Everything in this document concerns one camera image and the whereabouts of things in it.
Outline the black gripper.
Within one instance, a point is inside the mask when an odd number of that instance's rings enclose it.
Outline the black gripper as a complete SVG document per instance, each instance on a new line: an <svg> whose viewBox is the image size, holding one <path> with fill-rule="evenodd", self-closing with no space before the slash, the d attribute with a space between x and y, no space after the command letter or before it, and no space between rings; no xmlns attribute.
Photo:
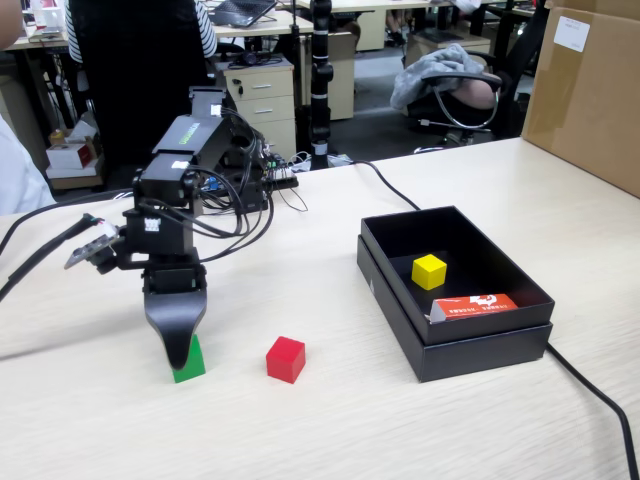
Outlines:
<svg viewBox="0 0 640 480"><path fill-rule="evenodd" d="M146 319L161 338L170 366L182 370L207 308L206 268L163 265L145 269L142 278Z"/></svg>

